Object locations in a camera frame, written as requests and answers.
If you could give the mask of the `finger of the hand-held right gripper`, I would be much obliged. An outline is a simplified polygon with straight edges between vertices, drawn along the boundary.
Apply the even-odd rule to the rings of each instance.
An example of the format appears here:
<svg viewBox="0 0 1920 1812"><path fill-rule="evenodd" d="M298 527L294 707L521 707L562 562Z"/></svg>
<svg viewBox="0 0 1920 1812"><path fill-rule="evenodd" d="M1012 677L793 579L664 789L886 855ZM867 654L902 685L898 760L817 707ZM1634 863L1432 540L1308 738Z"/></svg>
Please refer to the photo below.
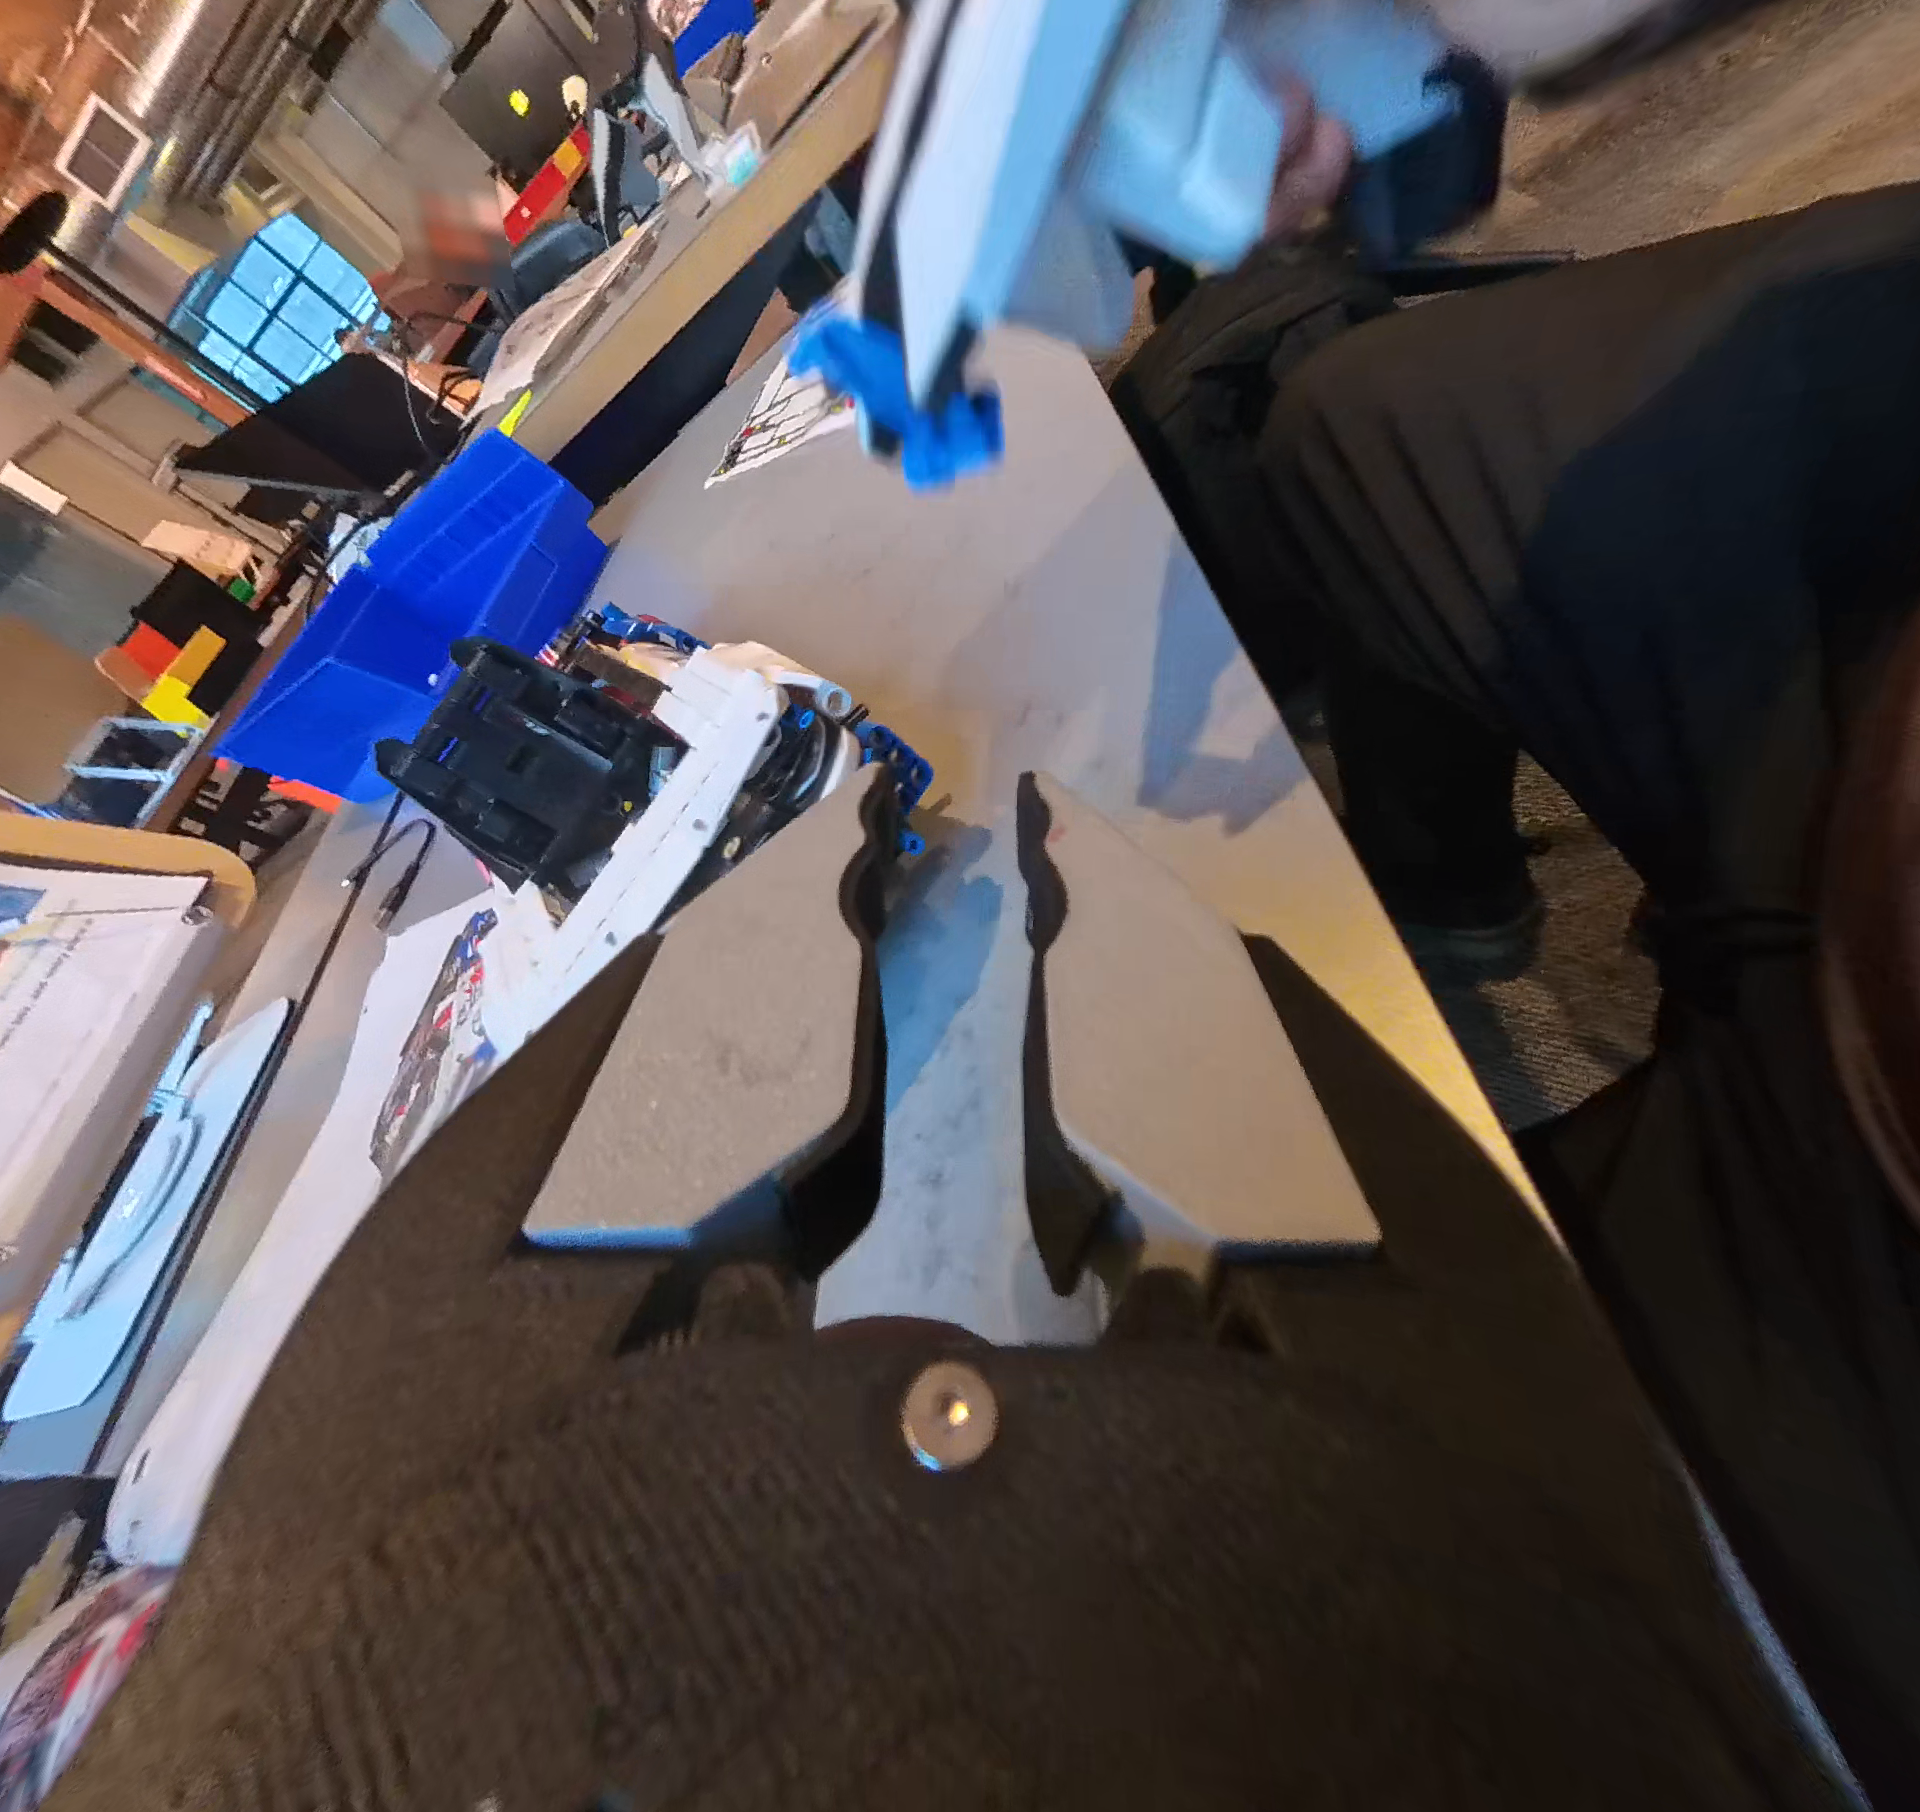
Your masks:
<svg viewBox="0 0 1920 1812"><path fill-rule="evenodd" d="M1083 355L1130 331L1127 241L1077 192L1127 18L1130 0L898 0L854 307L898 342L909 400L962 394L1003 322Z"/></svg>

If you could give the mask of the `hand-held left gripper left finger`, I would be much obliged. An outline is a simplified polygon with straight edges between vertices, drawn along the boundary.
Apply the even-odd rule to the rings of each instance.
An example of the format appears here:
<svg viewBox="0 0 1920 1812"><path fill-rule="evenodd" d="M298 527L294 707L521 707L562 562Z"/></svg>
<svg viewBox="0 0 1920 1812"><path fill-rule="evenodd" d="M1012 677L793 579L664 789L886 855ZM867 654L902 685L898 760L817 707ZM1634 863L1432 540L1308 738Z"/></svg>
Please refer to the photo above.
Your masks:
<svg viewBox="0 0 1920 1812"><path fill-rule="evenodd" d="M886 1183L886 878L854 766L645 937L607 1050L521 1212L540 1251L770 1262L817 1282Z"/></svg>

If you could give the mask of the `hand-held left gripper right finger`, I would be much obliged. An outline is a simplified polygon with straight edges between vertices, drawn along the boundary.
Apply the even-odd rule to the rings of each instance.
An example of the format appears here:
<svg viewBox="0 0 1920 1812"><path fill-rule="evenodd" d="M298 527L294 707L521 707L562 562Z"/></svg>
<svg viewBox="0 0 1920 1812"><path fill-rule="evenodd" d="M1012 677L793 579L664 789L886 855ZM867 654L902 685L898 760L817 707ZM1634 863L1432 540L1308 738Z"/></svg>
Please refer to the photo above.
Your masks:
<svg viewBox="0 0 1920 1812"><path fill-rule="evenodd" d="M1058 1299L1372 1262L1381 1223L1248 943L1054 770L1012 789L1021 1201Z"/></svg>

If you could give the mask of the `toy brick race car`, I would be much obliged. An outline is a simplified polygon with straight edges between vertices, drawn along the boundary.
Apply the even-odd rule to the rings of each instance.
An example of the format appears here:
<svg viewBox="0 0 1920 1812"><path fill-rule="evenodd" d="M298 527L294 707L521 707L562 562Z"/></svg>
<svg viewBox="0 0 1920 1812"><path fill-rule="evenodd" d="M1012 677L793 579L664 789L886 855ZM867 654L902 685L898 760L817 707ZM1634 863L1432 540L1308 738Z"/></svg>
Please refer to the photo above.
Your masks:
<svg viewBox="0 0 1920 1812"><path fill-rule="evenodd" d="M898 855L920 855L936 760L867 698L767 642L695 642L619 607L544 654L459 642L434 714L372 747L372 770L552 921L540 937L527 907L490 907L521 943L503 1050L867 766L887 781Z"/></svg>

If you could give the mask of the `blue brick assembly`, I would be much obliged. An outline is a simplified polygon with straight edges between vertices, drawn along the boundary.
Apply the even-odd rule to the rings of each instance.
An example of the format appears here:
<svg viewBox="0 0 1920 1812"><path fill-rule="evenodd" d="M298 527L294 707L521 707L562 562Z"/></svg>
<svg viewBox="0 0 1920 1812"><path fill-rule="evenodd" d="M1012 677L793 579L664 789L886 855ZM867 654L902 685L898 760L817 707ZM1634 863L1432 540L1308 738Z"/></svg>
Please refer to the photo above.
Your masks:
<svg viewBox="0 0 1920 1812"><path fill-rule="evenodd" d="M909 492L951 492L954 480L1003 464L1003 394L951 394L920 408L902 386L902 342L845 303L817 303L793 322L787 372L845 400L857 451L898 464Z"/></svg>

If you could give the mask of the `person's left forearm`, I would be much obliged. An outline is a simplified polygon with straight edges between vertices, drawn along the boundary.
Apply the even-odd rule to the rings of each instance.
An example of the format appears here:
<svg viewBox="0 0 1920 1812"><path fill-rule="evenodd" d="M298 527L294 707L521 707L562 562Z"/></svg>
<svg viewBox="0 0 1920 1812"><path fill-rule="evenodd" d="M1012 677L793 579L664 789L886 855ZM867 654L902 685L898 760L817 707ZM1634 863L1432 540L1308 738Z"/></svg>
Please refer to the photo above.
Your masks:
<svg viewBox="0 0 1920 1812"><path fill-rule="evenodd" d="M1920 650L1884 666L1813 873L1813 1005L1841 1100L1920 1223Z"/></svg>

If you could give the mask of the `grey desk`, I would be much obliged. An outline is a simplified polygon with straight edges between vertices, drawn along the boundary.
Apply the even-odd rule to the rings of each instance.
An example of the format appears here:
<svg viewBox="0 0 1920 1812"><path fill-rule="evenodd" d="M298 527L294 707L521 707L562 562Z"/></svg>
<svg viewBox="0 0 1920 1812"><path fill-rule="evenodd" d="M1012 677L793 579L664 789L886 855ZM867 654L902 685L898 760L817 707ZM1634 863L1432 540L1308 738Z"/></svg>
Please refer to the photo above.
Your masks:
<svg viewBox="0 0 1920 1812"><path fill-rule="evenodd" d="M1083 355L1031 331L1008 464L902 492L854 434L695 492L717 394L607 505L607 595L845 673L954 799L954 878L874 952L887 1192L1021 1192L1012 770L1054 770L1237 937L1353 1172L1547 1251L1427 980ZM590 1091L634 1091L619 959L351 1228L277 1350L147 1650L43 1806L1572 1806L1584 1677L1521 1590L1547 1486L1443 1384L1214 1338L681 1337L641 1262L511 1251ZM996 1384L976 1466L902 1384Z"/></svg>

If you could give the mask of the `background table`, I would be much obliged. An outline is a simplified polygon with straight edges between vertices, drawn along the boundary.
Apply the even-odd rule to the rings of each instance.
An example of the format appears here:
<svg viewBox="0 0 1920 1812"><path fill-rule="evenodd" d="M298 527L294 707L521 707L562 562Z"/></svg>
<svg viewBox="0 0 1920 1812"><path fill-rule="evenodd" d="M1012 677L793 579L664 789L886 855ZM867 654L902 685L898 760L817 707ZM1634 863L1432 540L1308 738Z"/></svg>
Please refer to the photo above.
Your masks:
<svg viewBox="0 0 1920 1812"><path fill-rule="evenodd" d="M898 69L898 0L770 0L747 26L736 117L757 128L757 167L705 192L681 179L634 257L607 264L595 307L552 342L521 394L503 394L474 427L511 434L527 460L569 460L653 358L681 358L744 303L757 322L787 241L817 192L874 139Z"/></svg>

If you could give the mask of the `sticker sheet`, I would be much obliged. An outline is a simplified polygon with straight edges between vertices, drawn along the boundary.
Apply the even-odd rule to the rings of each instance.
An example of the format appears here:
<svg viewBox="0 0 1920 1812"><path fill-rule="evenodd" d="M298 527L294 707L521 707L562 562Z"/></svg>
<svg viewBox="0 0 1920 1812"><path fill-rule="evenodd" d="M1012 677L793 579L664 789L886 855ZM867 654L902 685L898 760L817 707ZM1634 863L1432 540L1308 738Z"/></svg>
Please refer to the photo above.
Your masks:
<svg viewBox="0 0 1920 1812"><path fill-rule="evenodd" d="M705 489L729 489L744 474L767 474L825 434L845 434L854 400L828 394L825 374L793 374L787 358L770 358L770 374L757 386L757 408L744 414L744 427L729 434L717 464L705 474Z"/></svg>

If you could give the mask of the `white black device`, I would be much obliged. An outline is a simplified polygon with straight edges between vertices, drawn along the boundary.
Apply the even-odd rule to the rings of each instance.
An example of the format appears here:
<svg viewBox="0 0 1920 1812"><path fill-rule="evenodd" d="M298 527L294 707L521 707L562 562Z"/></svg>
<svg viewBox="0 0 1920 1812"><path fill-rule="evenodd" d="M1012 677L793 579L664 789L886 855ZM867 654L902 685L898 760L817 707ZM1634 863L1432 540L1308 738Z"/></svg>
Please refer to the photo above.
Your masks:
<svg viewBox="0 0 1920 1812"><path fill-rule="evenodd" d="M595 202L595 239L619 241L641 230L664 202L664 179L645 167L653 156L675 156L681 167L705 167L695 117L675 73L675 55L641 55L607 80L581 80L581 128L590 128L590 202Z"/></svg>

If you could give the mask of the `open instruction booklet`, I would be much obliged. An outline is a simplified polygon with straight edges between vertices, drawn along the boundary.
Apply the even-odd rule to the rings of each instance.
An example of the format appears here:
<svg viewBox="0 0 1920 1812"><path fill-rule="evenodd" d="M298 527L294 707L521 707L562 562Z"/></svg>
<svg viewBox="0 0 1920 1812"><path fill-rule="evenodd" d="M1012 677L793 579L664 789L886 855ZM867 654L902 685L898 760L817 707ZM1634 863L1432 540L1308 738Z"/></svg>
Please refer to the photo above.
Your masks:
<svg viewBox="0 0 1920 1812"><path fill-rule="evenodd" d="M298 1307L421 1142L527 1038L552 907L521 881L423 916L368 971L324 1119L274 1142L274 1212L233 1262L172 1390L107 1443L105 1575L5 1640L5 1806L43 1806L97 1709L154 1634L226 1443Z"/></svg>

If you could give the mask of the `large black screen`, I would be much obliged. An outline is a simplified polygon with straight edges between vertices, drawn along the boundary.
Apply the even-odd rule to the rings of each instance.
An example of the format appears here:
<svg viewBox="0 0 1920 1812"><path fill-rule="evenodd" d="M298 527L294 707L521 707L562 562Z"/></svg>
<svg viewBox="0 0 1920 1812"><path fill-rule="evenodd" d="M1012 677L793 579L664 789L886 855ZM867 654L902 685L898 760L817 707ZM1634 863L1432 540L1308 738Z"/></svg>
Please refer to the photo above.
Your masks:
<svg viewBox="0 0 1920 1812"><path fill-rule="evenodd" d="M590 40L570 10L544 18L527 0L490 0L447 69L441 110L490 167L540 179L570 136L570 73L590 73Z"/></svg>

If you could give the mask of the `white stand base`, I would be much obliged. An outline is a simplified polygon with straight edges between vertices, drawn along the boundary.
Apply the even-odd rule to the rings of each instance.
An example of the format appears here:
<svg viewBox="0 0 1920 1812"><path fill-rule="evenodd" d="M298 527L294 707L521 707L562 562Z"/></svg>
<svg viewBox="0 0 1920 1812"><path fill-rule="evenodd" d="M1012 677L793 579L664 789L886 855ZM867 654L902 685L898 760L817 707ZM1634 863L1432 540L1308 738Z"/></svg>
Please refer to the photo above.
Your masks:
<svg viewBox="0 0 1920 1812"><path fill-rule="evenodd" d="M207 1038L216 1009L194 1019L134 1128L127 1165L107 1172L105 1201L57 1251L57 1272L22 1323L22 1365L5 1365L0 1404L5 1428L97 1402L154 1282L172 1272L173 1238L207 1201L216 1159L226 1150L290 1019L290 991L222 1038Z"/></svg>

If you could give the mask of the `blue plastic bin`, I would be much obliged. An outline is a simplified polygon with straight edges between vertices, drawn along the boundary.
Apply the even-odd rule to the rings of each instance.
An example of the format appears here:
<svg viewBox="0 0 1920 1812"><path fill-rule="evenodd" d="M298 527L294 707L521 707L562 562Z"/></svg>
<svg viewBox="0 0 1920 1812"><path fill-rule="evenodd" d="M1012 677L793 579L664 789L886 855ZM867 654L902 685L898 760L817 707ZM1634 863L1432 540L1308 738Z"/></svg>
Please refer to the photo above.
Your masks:
<svg viewBox="0 0 1920 1812"><path fill-rule="evenodd" d="M590 492L504 434L447 460L298 616L216 760L372 801L372 747L411 747L459 642L540 654L595 593L607 548Z"/></svg>

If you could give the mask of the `person's legs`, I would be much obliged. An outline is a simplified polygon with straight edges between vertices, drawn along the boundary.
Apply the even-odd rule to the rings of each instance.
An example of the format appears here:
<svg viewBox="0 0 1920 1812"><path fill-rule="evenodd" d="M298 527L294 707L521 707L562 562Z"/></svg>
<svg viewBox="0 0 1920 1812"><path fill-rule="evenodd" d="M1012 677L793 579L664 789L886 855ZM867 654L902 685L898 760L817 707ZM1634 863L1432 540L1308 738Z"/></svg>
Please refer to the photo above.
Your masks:
<svg viewBox="0 0 1920 1812"><path fill-rule="evenodd" d="M1264 253L1114 386L1403 943L1521 971L1515 766L1641 878L1644 1063L1515 1150L1871 1806L1914 1806L1920 1248L1813 873L1920 607L1920 192L1391 303Z"/></svg>

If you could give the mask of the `instruction sign board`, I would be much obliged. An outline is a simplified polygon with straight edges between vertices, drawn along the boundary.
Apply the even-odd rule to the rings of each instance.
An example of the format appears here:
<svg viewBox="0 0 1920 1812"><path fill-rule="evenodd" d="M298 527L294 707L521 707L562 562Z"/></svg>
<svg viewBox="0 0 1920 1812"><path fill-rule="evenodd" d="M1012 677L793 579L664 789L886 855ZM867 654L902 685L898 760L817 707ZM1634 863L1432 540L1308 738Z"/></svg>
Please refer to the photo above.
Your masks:
<svg viewBox="0 0 1920 1812"><path fill-rule="evenodd" d="M241 855L173 833L0 819L0 1248L5 1299L57 1269L247 921Z"/></svg>

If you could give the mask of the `stack of coloured bins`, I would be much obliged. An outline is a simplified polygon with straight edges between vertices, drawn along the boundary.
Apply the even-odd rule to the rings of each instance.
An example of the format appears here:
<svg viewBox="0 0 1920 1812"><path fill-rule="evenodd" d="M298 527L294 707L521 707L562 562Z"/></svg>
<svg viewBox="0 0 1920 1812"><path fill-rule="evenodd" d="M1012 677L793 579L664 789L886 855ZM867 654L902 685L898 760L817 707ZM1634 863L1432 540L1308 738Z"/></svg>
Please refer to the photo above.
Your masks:
<svg viewBox="0 0 1920 1812"><path fill-rule="evenodd" d="M207 733L267 654L274 616L241 579L172 562L134 607L127 632L97 654L97 677L147 722Z"/></svg>

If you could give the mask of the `black monitor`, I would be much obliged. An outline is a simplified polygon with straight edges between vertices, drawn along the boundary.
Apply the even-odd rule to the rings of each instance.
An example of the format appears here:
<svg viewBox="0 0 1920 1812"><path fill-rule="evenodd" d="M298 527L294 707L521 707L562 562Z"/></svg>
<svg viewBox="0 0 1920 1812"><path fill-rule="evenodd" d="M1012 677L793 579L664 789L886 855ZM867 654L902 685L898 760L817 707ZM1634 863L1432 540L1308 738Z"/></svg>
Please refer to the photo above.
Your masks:
<svg viewBox="0 0 1920 1812"><path fill-rule="evenodd" d="M290 400L222 427L199 451L173 451L173 480L226 480L267 492L259 515L294 515L294 501L359 501L421 480L461 440L461 414L434 408L434 394L405 386L405 372L372 355L324 358Z"/></svg>

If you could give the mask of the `small paned window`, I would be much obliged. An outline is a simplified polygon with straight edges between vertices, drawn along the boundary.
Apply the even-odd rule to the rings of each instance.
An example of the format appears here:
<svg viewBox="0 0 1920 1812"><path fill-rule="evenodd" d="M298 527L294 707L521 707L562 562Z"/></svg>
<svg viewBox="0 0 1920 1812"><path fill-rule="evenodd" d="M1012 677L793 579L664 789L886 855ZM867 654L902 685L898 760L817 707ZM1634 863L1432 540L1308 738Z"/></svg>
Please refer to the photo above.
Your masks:
<svg viewBox="0 0 1920 1812"><path fill-rule="evenodd" d="M172 331L216 358L247 408L324 374L372 317L372 285L298 217L274 217L226 264L207 264Z"/></svg>

